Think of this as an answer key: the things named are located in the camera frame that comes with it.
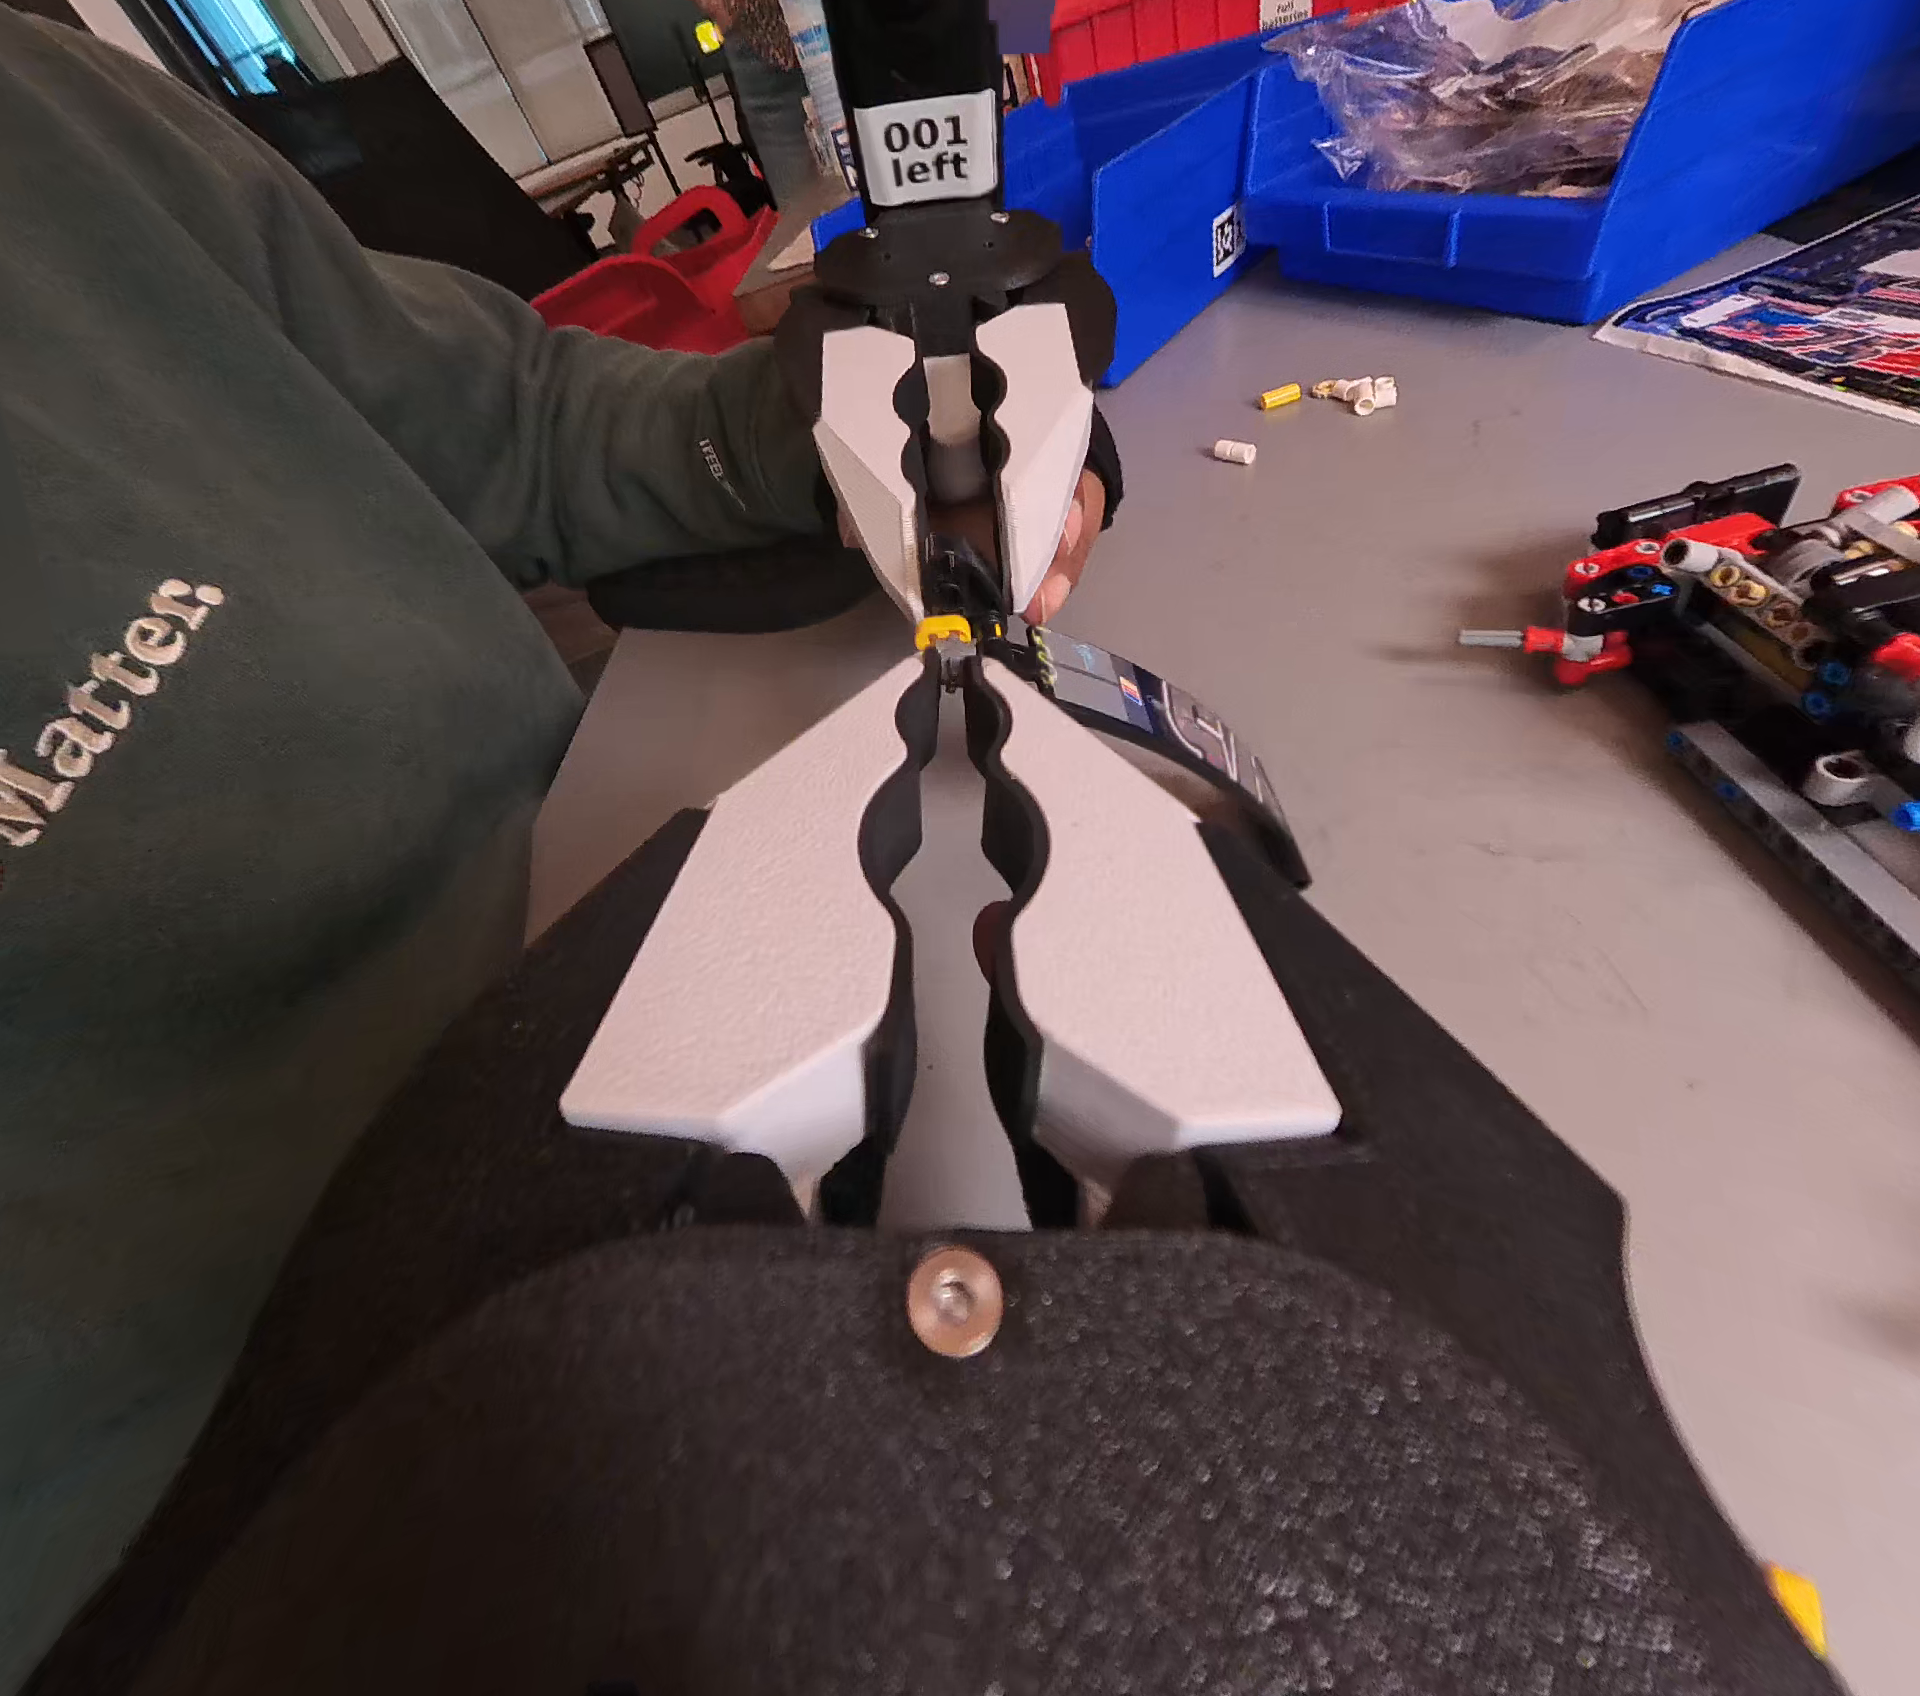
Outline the lego car chassis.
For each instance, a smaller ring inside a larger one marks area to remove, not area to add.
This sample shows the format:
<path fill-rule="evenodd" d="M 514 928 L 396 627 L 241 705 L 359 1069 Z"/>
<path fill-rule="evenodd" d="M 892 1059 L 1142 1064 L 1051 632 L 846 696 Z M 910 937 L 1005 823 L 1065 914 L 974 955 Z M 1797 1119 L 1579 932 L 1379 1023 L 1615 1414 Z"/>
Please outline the lego car chassis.
<path fill-rule="evenodd" d="M 1597 514 L 1551 623 L 1456 632 L 1574 691 L 1629 673 L 1665 750 L 1902 987 L 1920 982 L 1920 487 L 1788 518 L 1797 464 Z"/>

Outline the black curved lego panel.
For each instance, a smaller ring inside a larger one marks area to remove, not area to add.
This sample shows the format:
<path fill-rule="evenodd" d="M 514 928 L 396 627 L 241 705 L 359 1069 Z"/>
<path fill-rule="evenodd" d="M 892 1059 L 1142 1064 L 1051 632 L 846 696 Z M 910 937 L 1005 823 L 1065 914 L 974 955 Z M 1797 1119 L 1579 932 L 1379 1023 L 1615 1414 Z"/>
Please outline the black curved lego panel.
<path fill-rule="evenodd" d="M 1156 755 L 1215 791 L 1292 891 L 1310 891 L 1306 855 L 1260 755 L 1187 687 L 1128 655 L 1056 627 L 1024 627 L 987 646 L 1074 723 Z"/>

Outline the red basket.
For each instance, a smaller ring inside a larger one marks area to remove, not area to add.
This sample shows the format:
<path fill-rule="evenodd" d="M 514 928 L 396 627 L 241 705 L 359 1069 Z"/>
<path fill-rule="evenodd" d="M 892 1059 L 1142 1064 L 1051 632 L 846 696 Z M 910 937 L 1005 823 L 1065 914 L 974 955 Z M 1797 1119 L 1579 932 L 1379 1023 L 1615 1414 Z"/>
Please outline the red basket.
<path fill-rule="evenodd" d="M 678 355 L 728 355 L 751 341 L 737 282 L 773 236 L 778 214 L 742 214 L 719 186 L 696 186 L 605 255 L 532 300 L 546 327 Z"/>

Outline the person's left forearm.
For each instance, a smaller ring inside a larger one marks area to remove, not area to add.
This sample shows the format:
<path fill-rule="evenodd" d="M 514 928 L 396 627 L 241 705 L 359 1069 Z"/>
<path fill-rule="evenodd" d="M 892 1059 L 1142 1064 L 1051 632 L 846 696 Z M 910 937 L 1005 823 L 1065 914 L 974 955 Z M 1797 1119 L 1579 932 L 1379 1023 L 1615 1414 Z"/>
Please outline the person's left forearm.
<path fill-rule="evenodd" d="M 773 341 L 646 350 L 369 255 L 355 409 L 514 587 L 824 537 L 828 477 Z"/>

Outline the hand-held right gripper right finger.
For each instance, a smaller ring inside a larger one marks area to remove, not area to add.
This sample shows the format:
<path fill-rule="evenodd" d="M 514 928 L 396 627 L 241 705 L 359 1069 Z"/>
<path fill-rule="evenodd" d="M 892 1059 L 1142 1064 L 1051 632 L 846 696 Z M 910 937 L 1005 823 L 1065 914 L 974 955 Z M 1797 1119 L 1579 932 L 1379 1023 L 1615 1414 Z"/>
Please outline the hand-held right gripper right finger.
<path fill-rule="evenodd" d="M 1137 1159 L 1333 1137 L 1324 1078 L 1210 828 L 1001 664 L 965 682 L 983 773 L 987 1096 L 1033 1228 Z"/>

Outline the person's green sweatshirt torso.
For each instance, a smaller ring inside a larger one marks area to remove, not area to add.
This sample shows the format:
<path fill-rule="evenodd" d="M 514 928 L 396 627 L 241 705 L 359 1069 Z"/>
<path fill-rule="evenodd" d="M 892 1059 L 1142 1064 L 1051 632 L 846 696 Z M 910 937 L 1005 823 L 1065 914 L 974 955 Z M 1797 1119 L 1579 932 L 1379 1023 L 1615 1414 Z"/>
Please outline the person's green sweatshirt torso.
<path fill-rule="evenodd" d="M 496 568 L 546 327 L 5 14 L 5 1691 L 519 941 L 578 691 Z"/>

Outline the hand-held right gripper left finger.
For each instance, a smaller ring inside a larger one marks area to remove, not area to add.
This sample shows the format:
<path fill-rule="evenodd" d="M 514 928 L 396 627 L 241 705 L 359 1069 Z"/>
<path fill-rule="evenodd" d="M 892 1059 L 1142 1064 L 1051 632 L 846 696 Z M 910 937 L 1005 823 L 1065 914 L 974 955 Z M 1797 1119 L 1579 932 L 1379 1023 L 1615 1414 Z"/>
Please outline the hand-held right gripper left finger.
<path fill-rule="evenodd" d="M 560 1091 L 569 1128 L 760 1155 L 828 1223 L 878 1219 L 919 1050 L 892 891 L 937 723 L 937 659 L 905 655 L 710 805 Z"/>

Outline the blue bin with white label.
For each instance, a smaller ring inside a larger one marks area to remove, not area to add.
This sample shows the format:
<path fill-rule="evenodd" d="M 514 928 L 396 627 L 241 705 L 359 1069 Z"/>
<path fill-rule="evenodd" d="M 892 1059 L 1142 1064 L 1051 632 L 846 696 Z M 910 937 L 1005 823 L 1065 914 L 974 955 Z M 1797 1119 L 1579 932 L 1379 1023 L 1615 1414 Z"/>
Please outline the blue bin with white label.
<path fill-rule="evenodd" d="M 1142 136 L 1092 177 L 1092 268 L 1115 296 L 1119 386 L 1206 314 L 1256 259 L 1242 223 L 1242 155 L 1256 73 Z"/>

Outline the colourful instruction booklet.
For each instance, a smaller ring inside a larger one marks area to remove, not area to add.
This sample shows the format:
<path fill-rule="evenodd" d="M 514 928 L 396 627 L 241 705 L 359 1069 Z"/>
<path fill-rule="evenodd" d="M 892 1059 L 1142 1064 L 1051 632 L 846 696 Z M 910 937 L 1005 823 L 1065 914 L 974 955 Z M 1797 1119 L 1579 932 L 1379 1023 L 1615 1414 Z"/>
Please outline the colourful instruction booklet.
<path fill-rule="evenodd" d="M 1592 336 L 1915 423 L 1920 200 L 1897 200 L 1711 286 L 1638 300 Z"/>

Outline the large blue storage bin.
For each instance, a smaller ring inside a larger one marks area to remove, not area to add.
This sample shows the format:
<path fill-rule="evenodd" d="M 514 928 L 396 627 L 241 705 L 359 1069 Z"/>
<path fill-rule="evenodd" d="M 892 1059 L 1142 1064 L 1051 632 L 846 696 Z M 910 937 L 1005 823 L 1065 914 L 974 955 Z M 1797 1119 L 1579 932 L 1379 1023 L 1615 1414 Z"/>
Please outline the large blue storage bin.
<path fill-rule="evenodd" d="M 1597 323 L 1906 155 L 1920 0 L 1733 0 L 1679 27 L 1592 200 L 1347 186 L 1283 55 L 1251 82 L 1242 227 L 1292 282 Z"/>

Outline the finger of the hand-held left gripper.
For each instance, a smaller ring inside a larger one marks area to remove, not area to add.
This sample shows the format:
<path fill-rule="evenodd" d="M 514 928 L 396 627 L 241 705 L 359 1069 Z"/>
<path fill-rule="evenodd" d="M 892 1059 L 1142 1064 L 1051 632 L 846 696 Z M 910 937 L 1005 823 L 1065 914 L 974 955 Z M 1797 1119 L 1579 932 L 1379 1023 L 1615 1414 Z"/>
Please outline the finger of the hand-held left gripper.
<path fill-rule="evenodd" d="M 1056 564 L 1083 482 L 1092 386 L 1074 355 L 1069 309 L 1056 300 L 978 323 L 974 364 L 983 368 L 1005 609 L 1024 614 Z"/>
<path fill-rule="evenodd" d="M 924 414 L 924 359 L 910 336 L 874 323 L 828 332 L 824 409 L 810 437 L 846 546 L 869 559 L 905 623 L 924 623 L 928 464 L 901 391 L 910 414 Z"/>

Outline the plastic bag of lego parts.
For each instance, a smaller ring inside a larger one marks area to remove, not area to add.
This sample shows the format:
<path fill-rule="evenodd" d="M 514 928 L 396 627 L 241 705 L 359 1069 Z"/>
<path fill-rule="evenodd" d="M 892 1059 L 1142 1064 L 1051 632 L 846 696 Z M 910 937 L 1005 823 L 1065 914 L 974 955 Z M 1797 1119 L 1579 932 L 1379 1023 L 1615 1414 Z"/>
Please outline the plastic bag of lego parts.
<path fill-rule="evenodd" d="M 1365 191 L 1602 196 L 1683 23 L 1733 0 L 1406 0 L 1269 41 Z"/>

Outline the person's left hand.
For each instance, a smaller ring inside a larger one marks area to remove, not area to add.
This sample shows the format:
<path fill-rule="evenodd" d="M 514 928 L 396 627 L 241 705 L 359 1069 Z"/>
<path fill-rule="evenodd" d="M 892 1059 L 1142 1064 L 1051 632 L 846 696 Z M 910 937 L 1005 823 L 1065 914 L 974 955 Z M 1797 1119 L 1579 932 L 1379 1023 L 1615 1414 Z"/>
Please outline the person's left hand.
<path fill-rule="evenodd" d="M 1074 587 L 1083 582 L 1083 568 L 1101 541 L 1110 523 L 1110 487 L 1106 477 L 1087 464 L 1078 473 L 1065 527 L 1060 527 L 1060 546 L 1046 564 L 1042 587 L 1033 591 L 1033 600 L 1024 605 L 1024 623 L 1028 627 L 1046 627 L 1060 618 L 1060 609 L 1069 605 Z"/>

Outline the black office chair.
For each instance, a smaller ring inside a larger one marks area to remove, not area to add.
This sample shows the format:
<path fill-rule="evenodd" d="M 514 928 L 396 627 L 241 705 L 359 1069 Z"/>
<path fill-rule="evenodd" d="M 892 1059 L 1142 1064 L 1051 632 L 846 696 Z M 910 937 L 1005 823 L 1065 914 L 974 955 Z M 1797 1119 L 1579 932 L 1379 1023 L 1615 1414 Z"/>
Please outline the black office chair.
<path fill-rule="evenodd" d="M 591 246 L 478 146 L 409 59 L 341 82 L 227 95 L 369 250 L 478 273 L 519 300 L 569 282 Z"/>

